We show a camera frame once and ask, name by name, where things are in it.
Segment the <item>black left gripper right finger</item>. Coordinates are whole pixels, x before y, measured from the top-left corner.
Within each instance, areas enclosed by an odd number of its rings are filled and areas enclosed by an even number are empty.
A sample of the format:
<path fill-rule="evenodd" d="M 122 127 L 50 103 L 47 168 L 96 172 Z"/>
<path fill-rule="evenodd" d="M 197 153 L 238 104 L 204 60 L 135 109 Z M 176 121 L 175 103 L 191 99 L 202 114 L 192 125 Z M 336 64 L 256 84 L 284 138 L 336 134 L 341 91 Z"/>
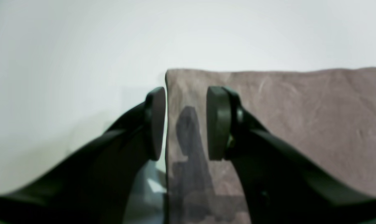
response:
<path fill-rule="evenodd" d="M 253 224 L 376 224 L 376 197 L 269 132 L 234 90 L 209 86 L 206 103 L 209 159 L 232 162 Z"/>

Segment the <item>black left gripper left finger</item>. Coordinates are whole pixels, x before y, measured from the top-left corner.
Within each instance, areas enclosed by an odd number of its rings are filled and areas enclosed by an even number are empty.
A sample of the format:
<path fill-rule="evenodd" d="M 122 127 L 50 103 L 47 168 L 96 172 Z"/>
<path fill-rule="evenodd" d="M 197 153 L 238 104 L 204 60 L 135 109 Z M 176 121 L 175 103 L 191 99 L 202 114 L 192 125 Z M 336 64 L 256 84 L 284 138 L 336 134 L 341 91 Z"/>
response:
<path fill-rule="evenodd" d="M 0 195 L 0 224 L 121 224 L 134 180 L 162 152 L 163 87 L 50 171 Z"/>

